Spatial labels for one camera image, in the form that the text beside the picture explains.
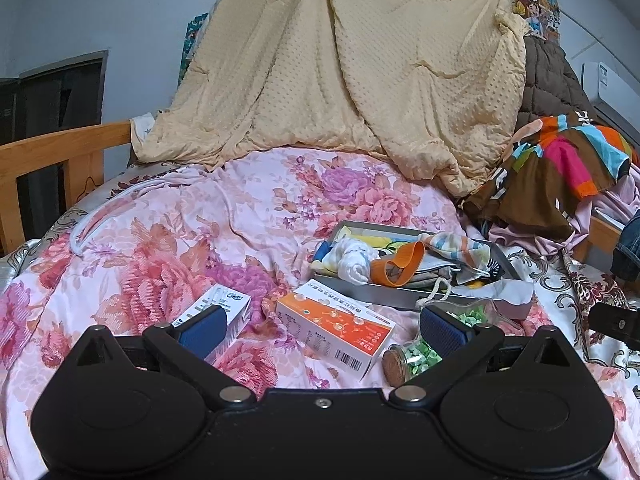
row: floral bedsheet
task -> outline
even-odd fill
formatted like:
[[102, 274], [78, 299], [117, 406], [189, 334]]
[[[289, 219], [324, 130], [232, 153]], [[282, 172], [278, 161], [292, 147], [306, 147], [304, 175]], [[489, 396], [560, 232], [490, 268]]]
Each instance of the floral bedsheet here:
[[[87, 326], [140, 334], [175, 319], [213, 283], [252, 297], [249, 325], [216, 366], [258, 396], [272, 386], [386, 388], [379, 364], [357, 383], [296, 341], [274, 315], [276, 299], [306, 279], [318, 241], [342, 219], [464, 232], [438, 184], [408, 183], [367, 155], [306, 148], [251, 153], [212, 173], [193, 166], [198, 177], [189, 186], [118, 199], [133, 184], [175, 168], [131, 170], [83, 199], [0, 296], [4, 478], [32, 480], [46, 470], [31, 439], [31, 411]], [[104, 203], [104, 221], [88, 234], [82, 255], [73, 254], [69, 231]], [[417, 314], [376, 308], [398, 323], [395, 342], [415, 336]], [[522, 324], [527, 334], [550, 322], [546, 308], [555, 306], [535, 304]], [[638, 402], [619, 370], [589, 366], [616, 415], [603, 470], [637, 479]]]

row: orange and white box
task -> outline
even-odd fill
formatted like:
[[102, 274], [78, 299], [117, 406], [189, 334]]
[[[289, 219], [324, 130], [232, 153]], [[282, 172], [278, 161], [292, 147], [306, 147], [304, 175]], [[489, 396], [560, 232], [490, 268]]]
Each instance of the orange and white box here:
[[276, 314], [296, 339], [361, 380], [396, 326], [367, 306], [310, 280], [280, 298]]

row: wall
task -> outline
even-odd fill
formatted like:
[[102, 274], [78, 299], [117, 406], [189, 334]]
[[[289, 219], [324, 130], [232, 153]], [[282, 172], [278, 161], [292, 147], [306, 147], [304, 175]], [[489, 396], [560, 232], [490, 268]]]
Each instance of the wall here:
[[0, 0], [0, 78], [13, 77], [9, 56], [21, 0]]
[[[29, 25], [20, 28], [9, 66], [21, 73], [108, 50], [102, 121], [153, 112], [171, 103], [188, 21], [215, 1], [24, 0], [20, 20]], [[123, 171], [128, 159], [128, 146], [106, 150], [105, 178]]]
[[558, 0], [575, 18], [620, 58], [626, 70], [600, 43], [566, 15], [561, 16], [560, 45], [578, 78], [582, 64], [602, 61], [640, 94], [640, 30], [609, 0]]

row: blue denim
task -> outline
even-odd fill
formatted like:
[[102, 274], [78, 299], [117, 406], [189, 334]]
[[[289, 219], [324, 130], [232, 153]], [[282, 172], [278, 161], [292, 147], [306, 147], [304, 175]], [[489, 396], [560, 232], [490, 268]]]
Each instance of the blue denim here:
[[640, 273], [640, 210], [622, 229], [613, 251], [611, 273], [617, 278], [634, 282]]

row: air conditioner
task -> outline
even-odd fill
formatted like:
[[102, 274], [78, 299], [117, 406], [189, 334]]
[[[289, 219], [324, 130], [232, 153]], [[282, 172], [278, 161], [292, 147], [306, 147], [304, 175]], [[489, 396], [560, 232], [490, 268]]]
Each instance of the air conditioner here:
[[582, 66], [582, 88], [599, 117], [640, 151], [640, 96], [601, 62]]

